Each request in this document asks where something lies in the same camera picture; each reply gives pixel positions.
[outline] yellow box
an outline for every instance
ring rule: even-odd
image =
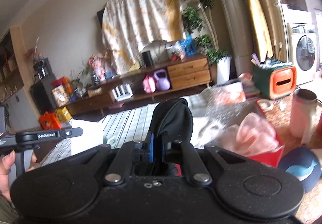
[[[56,110],[56,118],[60,123],[69,123],[70,120],[72,119],[72,116],[67,110],[67,108],[63,107],[63,108],[58,108]]]

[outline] whale logo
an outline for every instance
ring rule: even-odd
[[[314,160],[311,162],[311,166],[306,168],[302,165],[292,165],[290,166],[286,172],[291,173],[295,177],[297,177],[300,181],[305,180],[313,171],[313,168],[318,165]]]

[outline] washing machine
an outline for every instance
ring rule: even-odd
[[[296,73],[296,85],[313,81],[317,71],[317,37],[313,24],[288,23],[289,57]]]

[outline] hand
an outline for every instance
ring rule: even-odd
[[[8,174],[15,160],[16,160],[15,151],[12,151],[10,154],[0,159],[0,191],[2,193],[2,196],[4,196],[8,201],[11,201]],[[31,162],[35,163],[36,161],[37,161],[37,158],[35,154],[33,154],[31,157]]]

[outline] wooden tv cabinet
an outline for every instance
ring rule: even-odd
[[[143,91],[143,87],[141,87],[141,89],[133,89],[133,96],[130,99],[122,101],[122,103],[126,104],[147,98],[151,98],[153,102],[157,102],[155,98],[156,96],[166,95],[176,91],[180,92],[182,96],[182,90],[203,84],[207,84],[209,86],[209,82],[212,80],[207,56],[195,55],[187,57],[182,61],[167,61],[106,80],[103,83],[94,85],[90,88],[97,89],[101,87],[101,95],[77,100],[68,104],[66,107],[71,115],[77,115],[93,110],[101,110],[101,112],[103,112],[103,108],[113,107],[116,104],[120,104],[119,102],[116,102],[113,97],[111,92],[113,88],[124,83],[130,83],[132,85],[133,81],[137,81],[138,85],[141,86],[143,78],[146,74],[152,75],[156,70],[159,69],[167,69],[168,77],[171,83],[171,88],[169,90],[156,90],[152,94],[147,94]]]

